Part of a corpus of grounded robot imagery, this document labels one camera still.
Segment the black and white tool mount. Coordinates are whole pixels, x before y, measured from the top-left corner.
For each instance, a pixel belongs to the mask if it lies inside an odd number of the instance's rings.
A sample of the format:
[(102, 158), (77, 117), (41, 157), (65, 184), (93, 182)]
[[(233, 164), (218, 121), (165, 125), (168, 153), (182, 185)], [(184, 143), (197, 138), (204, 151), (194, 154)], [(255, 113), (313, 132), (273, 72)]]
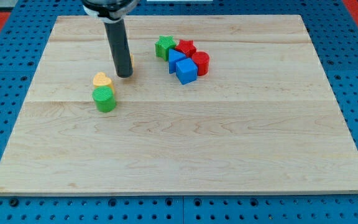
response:
[(113, 24), (133, 11), (140, 0), (81, 0), (81, 2), (87, 15), (104, 23)]

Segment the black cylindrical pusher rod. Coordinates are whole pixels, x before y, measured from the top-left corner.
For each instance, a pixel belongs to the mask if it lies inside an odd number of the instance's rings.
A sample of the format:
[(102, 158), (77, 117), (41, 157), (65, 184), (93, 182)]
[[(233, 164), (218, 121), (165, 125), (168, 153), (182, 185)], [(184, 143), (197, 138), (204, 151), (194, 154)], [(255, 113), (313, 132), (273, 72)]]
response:
[(111, 24), (105, 23), (104, 26), (116, 74), (120, 78), (129, 78), (133, 74), (133, 66), (124, 20)]

